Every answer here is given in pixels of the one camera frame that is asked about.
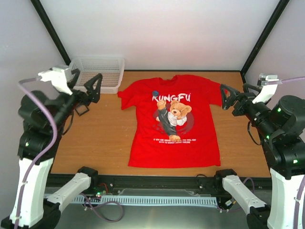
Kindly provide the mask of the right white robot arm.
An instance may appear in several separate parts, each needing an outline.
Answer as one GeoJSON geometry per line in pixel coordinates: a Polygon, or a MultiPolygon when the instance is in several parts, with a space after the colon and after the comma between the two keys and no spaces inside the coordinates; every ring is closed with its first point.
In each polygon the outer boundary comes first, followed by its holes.
{"type": "Polygon", "coordinates": [[[232,169],[215,173],[215,187],[227,192],[246,214],[250,229],[301,229],[305,194],[305,101],[285,95],[273,109],[267,107],[274,92],[268,86],[240,92],[221,85],[222,108],[246,116],[257,129],[271,174],[272,202],[266,204],[250,191],[232,169]]]}

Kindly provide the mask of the blue round brooch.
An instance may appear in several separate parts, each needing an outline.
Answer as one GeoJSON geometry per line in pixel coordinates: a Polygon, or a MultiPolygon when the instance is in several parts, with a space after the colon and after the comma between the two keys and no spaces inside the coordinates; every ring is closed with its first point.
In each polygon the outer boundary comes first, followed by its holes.
{"type": "Polygon", "coordinates": [[[153,91],[153,92],[152,92],[152,95],[153,95],[154,97],[157,97],[157,96],[159,96],[159,92],[158,92],[158,91],[153,91]]]}

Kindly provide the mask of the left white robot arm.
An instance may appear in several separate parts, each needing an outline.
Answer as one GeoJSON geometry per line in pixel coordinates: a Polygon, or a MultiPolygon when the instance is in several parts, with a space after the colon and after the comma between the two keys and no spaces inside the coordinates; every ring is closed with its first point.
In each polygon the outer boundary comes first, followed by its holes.
{"type": "Polygon", "coordinates": [[[97,170],[82,167],[56,193],[44,195],[68,117],[78,106],[89,106],[100,99],[102,74],[85,83],[85,92],[74,88],[79,76],[78,69],[51,68],[33,78],[51,82],[59,92],[55,99],[41,91],[28,90],[27,80],[18,83],[24,92],[18,111],[24,130],[18,149],[20,175],[12,212],[0,224],[4,229],[53,229],[62,212],[80,193],[98,189],[97,170]]]}

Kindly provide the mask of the red kungfu bear t-shirt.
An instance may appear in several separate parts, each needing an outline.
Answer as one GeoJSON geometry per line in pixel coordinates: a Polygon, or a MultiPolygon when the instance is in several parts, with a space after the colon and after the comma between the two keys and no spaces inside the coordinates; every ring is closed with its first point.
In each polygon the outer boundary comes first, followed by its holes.
{"type": "Polygon", "coordinates": [[[138,80],[118,92],[121,108],[135,107],[137,128],[130,167],[219,166],[211,105],[221,106],[220,84],[191,74],[138,80]]]}

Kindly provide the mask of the black brooch box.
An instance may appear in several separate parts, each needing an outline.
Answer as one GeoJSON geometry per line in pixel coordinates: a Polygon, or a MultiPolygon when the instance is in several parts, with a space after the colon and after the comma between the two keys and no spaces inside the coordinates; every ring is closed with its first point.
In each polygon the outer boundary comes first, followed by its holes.
{"type": "Polygon", "coordinates": [[[85,113],[89,112],[89,107],[83,104],[78,105],[77,107],[75,107],[75,112],[77,113],[78,116],[82,116],[85,113]]]}

